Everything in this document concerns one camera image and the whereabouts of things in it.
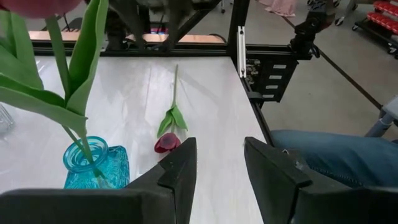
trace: table surface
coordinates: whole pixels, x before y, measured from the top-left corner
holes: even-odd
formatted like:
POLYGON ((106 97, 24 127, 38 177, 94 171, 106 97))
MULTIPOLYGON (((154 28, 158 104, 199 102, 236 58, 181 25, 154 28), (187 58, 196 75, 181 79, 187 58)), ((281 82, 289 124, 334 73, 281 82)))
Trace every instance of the table surface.
MULTIPOLYGON (((165 156, 154 152, 156 133, 172 102, 179 65, 177 104, 197 139, 197 184, 191 214, 196 223, 262 223, 244 160, 246 136, 264 141, 230 58, 101 57, 86 116, 88 134, 127 149, 131 180, 165 156)), ((63 96, 53 57, 37 57, 47 90, 63 96)), ((62 188, 62 156, 72 140, 41 116, 5 105, 15 120, 0 139, 0 192, 62 188)))

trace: glass vase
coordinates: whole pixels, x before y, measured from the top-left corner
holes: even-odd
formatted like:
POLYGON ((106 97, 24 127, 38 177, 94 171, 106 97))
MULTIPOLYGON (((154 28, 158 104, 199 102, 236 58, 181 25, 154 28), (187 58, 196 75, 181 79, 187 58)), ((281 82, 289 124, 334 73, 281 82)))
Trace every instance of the glass vase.
POLYGON ((122 146, 108 147, 100 137, 87 137, 94 164, 73 143, 63 155, 68 169, 65 189, 121 189, 130 182, 129 161, 122 146))
POLYGON ((0 104, 0 136, 6 134, 14 124, 14 120, 6 109, 0 104))

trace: floor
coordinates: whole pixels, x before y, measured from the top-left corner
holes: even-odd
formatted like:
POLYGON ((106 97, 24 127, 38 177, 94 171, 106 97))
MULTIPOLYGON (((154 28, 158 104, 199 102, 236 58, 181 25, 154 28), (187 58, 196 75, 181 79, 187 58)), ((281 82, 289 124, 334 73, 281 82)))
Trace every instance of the floor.
MULTIPOLYGON (((347 0, 341 2, 336 10, 337 17, 342 15, 347 3, 347 0)), ((82 4, 68 13, 68 20, 81 17, 84 9, 82 4)), ((225 14, 220 13, 220 9, 214 10, 190 33, 217 33, 228 38, 231 11, 229 4, 226 4, 225 14)), ((317 35, 315 43, 327 59, 320 57, 300 62, 282 101, 263 106, 262 112, 271 129, 364 135, 377 121, 379 110, 342 75, 351 77, 382 105, 397 93, 398 62, 386 54, 385 47, 360 29, 351 30, 353 23, 365 18, 369 11, 372 11, 371 6, 360 5, 342 26, 332 25, 317 35)), ((307 12, 306 1, 297 1, 296 17, 289 21, 299 24, 307 12)), ((65 27, 63 19, 59 24, 65 27)), ((30 30, 41 30, 44 26, 43 21, 28 21, 30 30)), ((256 1, 249 7, 246 33, 246 42, 250 44, 287 44, 294 37, 292 26, 284 18, 265 11, 256 1)), ((384 137, 398 139, 398 129, 390 128, 384 137)))

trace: green stem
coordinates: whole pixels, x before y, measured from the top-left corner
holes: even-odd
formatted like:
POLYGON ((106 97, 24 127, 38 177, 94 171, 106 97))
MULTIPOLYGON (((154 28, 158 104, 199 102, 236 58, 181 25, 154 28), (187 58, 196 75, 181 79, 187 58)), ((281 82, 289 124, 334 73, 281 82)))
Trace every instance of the green stem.
POLYGON ((173 92, 173 103, 172 108, 176 105, 176 96, 177 96, 177 71, 178 71, 178 64, 175 66, 175 73, 174 73, 174 92, 173 92))
MULTIPOLYGON (((75 137, 75 135, 70 131, 70 129, 66 126, 62 126, 63 129, 68 133, 69 137, 72 138, 73 142, 79 147, 79 149, 84 153, 90 164, 94 164, 93 155, 90 150, 90 145, 88 144, 87 137, 81 138, 83 145, 80 144, 79 140, 75 137)), ((94 176, 97 178, 98 182, 100 182, 99 177, 105 179, 105 175, 97 168, 94 168, 94 176)))
POLYGON ((175 129, 175 121, 174 119, 172 119, 172 133, 174 133, 174 129, 175 129))
POLYGON ((65 91, 65 100, 68 101, 70 97, 70 76, 67 64, 67 57, 65 56, 65 49, 63 46, 62 34, 58 20, 55 16, 45 20, 47 29, 50 34, 52 48, 54 51, 55 60, 57 62, 58 71, 61 77, 63 90, 65 91))
POLYGON ((79 147, 79 149, 84 152, 85 148, 80 144, 80 142, 77 140, 75 135, 70 131, 70 129, 64 125, 62 125, 63 129, 68 133, 69 137, 73 140, 73 142, 79 147))

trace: jeans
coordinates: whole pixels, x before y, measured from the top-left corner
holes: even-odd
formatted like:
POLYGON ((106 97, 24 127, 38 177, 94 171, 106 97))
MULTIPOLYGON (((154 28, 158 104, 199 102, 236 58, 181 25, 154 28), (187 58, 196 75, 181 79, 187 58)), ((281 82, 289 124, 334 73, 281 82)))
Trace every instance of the jeans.
POLYGON ((383 138, 272 131, 279 149, 302 153, 308 166, 349 187, 398 187, 398 144, 383 138))

